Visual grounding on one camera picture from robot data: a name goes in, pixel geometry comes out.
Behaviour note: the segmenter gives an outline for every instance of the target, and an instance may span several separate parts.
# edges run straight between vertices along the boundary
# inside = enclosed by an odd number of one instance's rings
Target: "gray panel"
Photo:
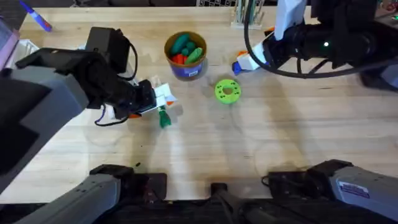
[[[120,185],[120,180],[111,175],[91,175],[79,186],[16,224],[93,223],[101,214],[117,204]]]
[[[338,200],[398,221],[398,179],[345,167],[336,171],[330,183]]]
[[[59,129],[79,115],[88,105],[88,99],[73,75],[64,76],[53,71],[53,68],[42,67],[27,67],[12,71],[11,78],[38,83],[51,88],[52,91],[21,120],[21,125],[37,132],[40,136],[14,168],[0,176],[0,192]]]

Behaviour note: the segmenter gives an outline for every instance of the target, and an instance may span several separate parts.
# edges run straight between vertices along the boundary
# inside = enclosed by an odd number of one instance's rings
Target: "blue marker cap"
[[[21,6],[22,6],[28,13],[34,12],[34,10],[32,9],[32,7],[30,7],[28,4],[24,3],[22,0],[19,0],[19,3],[21,4]]]

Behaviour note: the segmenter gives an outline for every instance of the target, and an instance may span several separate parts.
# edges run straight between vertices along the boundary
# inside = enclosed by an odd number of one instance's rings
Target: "marker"
[[[51,32],[52,26],[41,15],[35,12],[30,6],[23,1],[19,1],[22,7],[32,16],[32,18],[47,32]]]

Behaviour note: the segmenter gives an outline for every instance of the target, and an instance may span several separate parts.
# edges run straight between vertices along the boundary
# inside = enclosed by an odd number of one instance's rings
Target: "cable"
[[[297,65],[297,73],[302,74],[303,72],[301,71],[301,58],[297,58],[296,65]]]
[[[132,51],[134,52],[134,57],[136,58],[136,63],[135,63],[135,65],[134,65],[134,71],[133,71],[133,74],[131,75],[131,77],[128,77],[128,78],[126,78],[126,77],[121,77],[121,76],[118,76],[118,77],[119,77],[120,79],[125,80],[125,81],[131,81],[131,80],[133,80],[133,79],[136,77],[136,74],[137,74],[137,69],[138,69],[138,54],[137,54],[136,48],[135,48],[134,45],[130,42],[130,40],[127,39],[127,37],[126,37],[126,40],[129,42],[129,45],[130,45]]]
[[[94,123],[98,123],[98,122],[100,122],[100,121],[104,118],[104,116],[105,116],[105,111],[106,111],[105,104],[103,104],[102,107],[103,107],[103,109],[102,109],[102,115],[101,115],[96,121],[94,121]]]
[[[310,71],[308,74],[313,75],[315,72],[317,72],[320,68],[322,68],[322,67],[323,67],[326,63],[328,63],[328,62],[329,62],[328,59],[322,60],[321,62],[319,62],[318,65],[316,65],[315,67],[313,67],[313,68],[311,69],[311,71]]]
[[[248,1],[249,1],[248,9],[250,9],[253,5],[254,0],[248,0]],[[363,72],[363,71],[370,70],[370,69],[375,69],[375,68],[386,67],[386,66],[398,64],[398,59],[390,59],[390,60],[385,60],[383,62],[376,62],[376,63],[372,63],[369,65],[362,65],[362,66],[356,67],[356,68],[349,68],[346,70],[335,71],[335,72],[316,73],[313,75],[311,75],[309,73],[299,74],[299,73],[286,72],[283,70],[279,70],[279,69],[273,68],[271,66],[268,66],[268,65],[262,63],[254,54],[253,49],[250,46],[250,41],[249,41],[250,16],[251,16],[251,11],[248,10],[248,12],[246,13],[245,18],[244,18],[244,43],[246,45],[246,48],[248,49],[249,55],[253,58],[253,60],[261,68],[267,70],[268,72],[272,72],[272,73],[275,73],[278,75],[282,75],[285,77],[292,77],[292,78],[330,78],[330,77],[338,77],[338,76],[348,75],[348,74],[352,74],[352,73],[359,73],[359,72]]]
[[[106,111],[105,104],[102,104],[102,106],[103,106],[103,110],[102,110],[101,117],[99,117],[96,121],[94,121],[95,125],[97,125],[99,127],[109,127],[109,126],[112,126],[112,125],[115,125],[115,124],[122,124],[122,123],[126,122],[129,119],[129,116],[127,116],[127,117],[123,118],[120,121],[110,122],[110,123],[106,123],[106,124],[99,124],[99,122],[104,118],[105,111]]]

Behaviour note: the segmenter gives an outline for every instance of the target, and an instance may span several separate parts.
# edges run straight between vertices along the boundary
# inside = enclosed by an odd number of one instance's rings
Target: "colorful toy pieces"
[[[189,34],[182,34],[174,42],[170,49],[172,61],[181,65],[189,65],[197,62],[203,55],[201,47],[196,48],[196,44],[189,38]]]

